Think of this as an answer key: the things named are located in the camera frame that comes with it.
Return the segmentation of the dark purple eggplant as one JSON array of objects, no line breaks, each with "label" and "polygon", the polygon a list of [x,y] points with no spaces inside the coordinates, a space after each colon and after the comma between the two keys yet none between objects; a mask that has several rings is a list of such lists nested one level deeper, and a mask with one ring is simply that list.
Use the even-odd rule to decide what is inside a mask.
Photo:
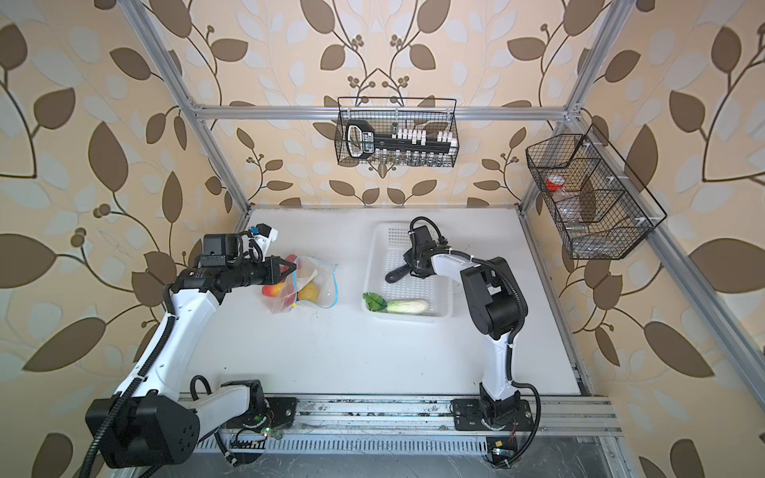
[{"label": "dark purple eggplant", "polygon": [[412,267],[408,266],[408,264],[404,264],[388,272],[388,274],[386,274],[386,276],[384,277],[384,280],[386,280],[388,284],[394,284],[404,279],[404,277],[410,275],[410,273],[412,273]]}]

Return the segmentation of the red yellow mango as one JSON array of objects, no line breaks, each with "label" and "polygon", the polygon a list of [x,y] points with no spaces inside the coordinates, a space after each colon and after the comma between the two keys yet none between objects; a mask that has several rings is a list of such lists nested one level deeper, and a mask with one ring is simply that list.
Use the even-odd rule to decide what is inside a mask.
[{"label": "red yellow mango", "polygon": [[264,285],[262,287],[261,293],[266,298],[276,298],[282,295],[284,287],[284,282],[275,285]]}]

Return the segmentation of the white radish green leaves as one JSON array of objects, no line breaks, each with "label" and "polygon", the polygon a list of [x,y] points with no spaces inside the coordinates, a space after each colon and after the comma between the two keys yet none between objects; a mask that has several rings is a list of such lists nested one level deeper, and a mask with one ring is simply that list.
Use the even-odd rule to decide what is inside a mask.
[{"label": "white radish green leaves", "polygon": [[425,300],[397,300],[389,302],[382,296],[366,292],[363,301],[367,309],[372,313],[386,313],[396,315],[422,315],[430,308],[430,303]]}]

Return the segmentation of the yellow potato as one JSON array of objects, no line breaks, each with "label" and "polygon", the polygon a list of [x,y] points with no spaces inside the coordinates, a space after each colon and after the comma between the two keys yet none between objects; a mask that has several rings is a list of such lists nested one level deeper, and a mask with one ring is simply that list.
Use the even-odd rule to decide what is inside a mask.
[{"label": "yellow potato", "polygon": [[319,287],[314,282],[309,282],[299,291],[298,300],[316,303],[319,295]]}]

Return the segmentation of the clear zip top bag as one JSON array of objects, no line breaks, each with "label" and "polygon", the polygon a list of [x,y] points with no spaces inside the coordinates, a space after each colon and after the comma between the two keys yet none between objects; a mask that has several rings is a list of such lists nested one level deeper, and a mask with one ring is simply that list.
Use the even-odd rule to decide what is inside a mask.
[{"label": "clear zip top bag", "polygon": [[289,255],[286,260],[295,265],[285,279],[273,286],[263,286],[260,299],[271,313],[287,313],[300,305],[330,309],[339,300],[336,264],[310,256]]}]

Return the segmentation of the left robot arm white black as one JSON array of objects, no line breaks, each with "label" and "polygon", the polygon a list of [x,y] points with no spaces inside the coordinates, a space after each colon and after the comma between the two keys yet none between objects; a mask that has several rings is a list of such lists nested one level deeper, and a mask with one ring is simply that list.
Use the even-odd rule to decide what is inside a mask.
[{"label": "left robot arm white black", "polygon": [[190,404],[179,399],[201,380],[184,376],[225,296],[237,288],[278,285],[296,271],[295,263],[268,255],[277,237],[266,224],[205,235],[194,265],[163,287],[165,316],[129,375],[110,398],[95,400],[87,410],[93,441],[80,476],[90,476],[98,458],[113,469],[141,468],[151,475],[187,461],[199,441],[233,418],[271,418],[259,380],[225,382]]}]

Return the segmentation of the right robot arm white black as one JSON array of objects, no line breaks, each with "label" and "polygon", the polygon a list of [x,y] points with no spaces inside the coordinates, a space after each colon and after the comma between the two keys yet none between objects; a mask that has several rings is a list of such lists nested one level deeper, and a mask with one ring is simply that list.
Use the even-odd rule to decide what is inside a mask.
[{"label": "right robot arm white black", "polygon": [[490,428],[506,426],[522,408],[521,390],[536,390],[532,384],[514,380],[515,342],[529,308],[507,261],[502,257],[480,259],[452,248],[425,216],[410,221],[408,239],[404,266],[386,274],[386,282],[398,282],[406,275],[420,279],[440,276],[462,286],[470,319],[488,338],[486,368],[479,384],[482,420]]}]

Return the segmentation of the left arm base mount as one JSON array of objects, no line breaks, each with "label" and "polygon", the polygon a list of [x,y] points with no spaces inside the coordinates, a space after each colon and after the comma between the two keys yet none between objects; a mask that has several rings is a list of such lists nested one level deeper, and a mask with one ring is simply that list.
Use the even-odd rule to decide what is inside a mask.
[{"label": "left arm base mount", "polygon": [[214,437],[227,463],[239,467],[258,460],[292,426],[298,402],[298,398],[272,396],[266,398],[265,406],[225,422]]}]

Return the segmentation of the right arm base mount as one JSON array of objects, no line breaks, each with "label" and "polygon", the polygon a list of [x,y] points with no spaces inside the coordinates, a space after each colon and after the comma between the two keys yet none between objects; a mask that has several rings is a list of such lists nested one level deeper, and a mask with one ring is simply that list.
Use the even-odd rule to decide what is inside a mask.
[{"label": "right arm base mount", "polygon": [[456,398],[450,412],[457,431],[494,431],[500,438],[488,439],[486,460],[495,468],[511,468],[530,448],[541,424],[540,400],[524,400],[515,392],[506,400],[489,396]]}]

